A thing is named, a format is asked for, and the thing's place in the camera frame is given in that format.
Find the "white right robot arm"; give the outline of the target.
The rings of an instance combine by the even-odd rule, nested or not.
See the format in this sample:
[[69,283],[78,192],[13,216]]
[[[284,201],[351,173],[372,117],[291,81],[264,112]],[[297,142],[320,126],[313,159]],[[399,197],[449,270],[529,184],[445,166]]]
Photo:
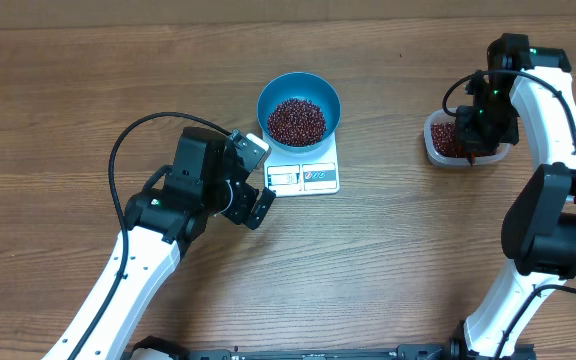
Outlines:
[[450,359],[531,359],[517,346],[548,296],[576,294],[576,105],[562,49],[504,33],[487,48],[485,71],[461,79],[470,106],[451,112],[456,144],[473,163],[528,138],[534,173],[502,222],[506,261],[483,302],[450,340]]

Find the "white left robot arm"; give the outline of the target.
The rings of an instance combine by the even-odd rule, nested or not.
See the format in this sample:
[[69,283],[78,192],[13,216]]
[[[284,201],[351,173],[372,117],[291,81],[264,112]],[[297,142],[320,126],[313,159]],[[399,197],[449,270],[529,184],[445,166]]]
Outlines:
[[173,163],[129,199],[104,270],[47,358],[120,358],[153,296],[211,216],[251,230],[260,226],[275,194],[246,180],[270,152],[252,133],[185,128]]

